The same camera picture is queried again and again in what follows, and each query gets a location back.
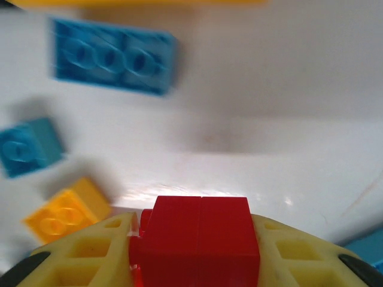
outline blue lego brick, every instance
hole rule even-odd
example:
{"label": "blue lego brick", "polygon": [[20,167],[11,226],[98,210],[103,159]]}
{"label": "blue lego brick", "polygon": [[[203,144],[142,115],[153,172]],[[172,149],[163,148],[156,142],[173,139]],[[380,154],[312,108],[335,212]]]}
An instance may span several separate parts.
{"label": "blue lego brick", "polygon": [[344,247],[360,256],[365,262],[383,273],[383,228],[355,239]]}
{"label": "blue lego brick", "polygon": [[49,167],[63,153],[48,118],[25,121],[0,133],[0,160],[10,178]]}
{"label": "blue lego brick", "polygon": [[172,84],[176,39],[167,32],[53,19],[59,80],[162,96]]}

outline teal lego brick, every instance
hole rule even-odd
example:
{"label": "teal lego brick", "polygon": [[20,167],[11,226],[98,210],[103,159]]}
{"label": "teal lego brick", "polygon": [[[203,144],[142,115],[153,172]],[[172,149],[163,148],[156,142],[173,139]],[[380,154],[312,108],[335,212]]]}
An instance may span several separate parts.
{"label": "teal lego brick", "polygon": [[0,132],[0,160],[10,178],[49,167],[63,155],[64,148],[49,118],[24,121]]}
{"label": "teal lego brick", "polygon": [[344,247],[383,273],[383,228],[355,239]]}

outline yellow plastic base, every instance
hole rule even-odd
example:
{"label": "yellow plastic base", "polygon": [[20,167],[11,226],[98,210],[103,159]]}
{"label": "yellow plastic base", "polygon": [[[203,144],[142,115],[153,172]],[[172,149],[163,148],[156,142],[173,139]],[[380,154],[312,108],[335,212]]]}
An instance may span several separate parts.
{"label": "yellow plastic base", "polygon": [[38,248],[51,254],[17,287],[133,287],[127,235],[137,231],[136,213],[124,213]]}
{"label": "yellow plastic base", "polygon": [[105,219],[110,212],[109,203],[91,180],[81,178],[25,218],[23,223],[43,243],[50,243]]}
{"label": "yellow plastic base", "polygon": [[261,264],[258,287],[366,287],[339,254],[351,251],[280,222],[253,215]]}

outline red lego brick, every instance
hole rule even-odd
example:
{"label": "red lego brick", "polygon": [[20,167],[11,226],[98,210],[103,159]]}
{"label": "red lego brick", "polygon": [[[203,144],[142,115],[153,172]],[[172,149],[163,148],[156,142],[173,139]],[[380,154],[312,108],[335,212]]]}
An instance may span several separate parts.
{"label": "red lego brick", "polygon": [[159,196],[140,245],[145,287],[197,286],[201,197]]}
{"label": "red lego brick", "polygon": [[198,287],[255,287],[260,255],[246,198],[203,197]]}
{"label": "red lego brick", "polygon": [[151,213],[153,212],[152,209],[144,209],[142,211],[142,214],[141,214],[141,219],[139,221],[139,228],[145,232],[147,226],[148,226],[148,223],[149,223],[149,219],[150,219],[150,216],[151,216]]}

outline white table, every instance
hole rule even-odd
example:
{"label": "white table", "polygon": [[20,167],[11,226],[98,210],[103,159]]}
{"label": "white table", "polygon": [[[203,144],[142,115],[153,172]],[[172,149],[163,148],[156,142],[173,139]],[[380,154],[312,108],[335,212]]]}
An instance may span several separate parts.
{"label": "white table", "polygon": [[85,173],[115,206],[246,196],[253,213],[335,242],[382,221],[382,1],[61,13],[169,30],[178,82],[164,99],[57,82],[46,16],[0,12],[0,125],[49,114],[69,151],[0,181],[0,270],[36,244],[20,219]]}

